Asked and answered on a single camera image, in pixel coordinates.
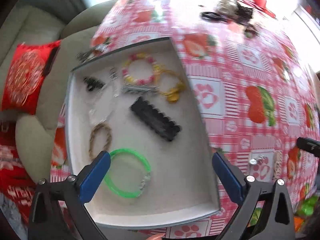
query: tablecloth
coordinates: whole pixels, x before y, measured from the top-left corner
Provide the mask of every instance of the tablecloth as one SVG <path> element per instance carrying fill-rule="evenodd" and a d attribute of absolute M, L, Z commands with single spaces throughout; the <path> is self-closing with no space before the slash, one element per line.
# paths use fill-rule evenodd
<path fill-rule="evenodd" d="M 221 148 L 244 174 L 272 181 L 275 158 L 292 205 L 314 185 L 318 159 L 295 148 L 299 136 L 319 140 L 315 92 L 306 63 L 299 58 L 281 24 L 254 10 L 259 35 L 248 39 L 233 22 L 209 22 L 200 12 L 214 10 L 213 0 L 119 0 L 92 39 L 109 38 L 106 51 L 140 41 L 170 36 L 198 100 L 212 151 Z M 63 107 L 59 129 L 64 127 Z M 70 171 L 65 142 L 57 133 L 51 181 Z M 251 158 L 264 155 L 260 165 Z M 221 210 L 199 221 L 168 228 L 141 230 L 170 238 L 219 234 L 237 205 L 218 183 Z"/>

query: beige couch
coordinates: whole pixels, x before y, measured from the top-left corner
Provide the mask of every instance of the beige couch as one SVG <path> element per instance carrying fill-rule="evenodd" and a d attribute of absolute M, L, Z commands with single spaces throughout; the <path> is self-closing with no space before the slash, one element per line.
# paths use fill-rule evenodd
<path fill-rule="evenodd" d="M 36 114 L 8 110 L 0 120 L 16 120 L 16 146 L 22 164 L 34 182 L 49 179 L 50 162 L 58 116 L 63 104 L 68 76 L 79 62 L 76 55 L 89 49 L 92 36 L 116 0 L 95 5 L 65 26 L 54 16 L 31 6 L 14 8 L 0 29 L 0 98 L 17 44 L 45 44 L 63 39 L 60 50 L 45 78 Z"/>

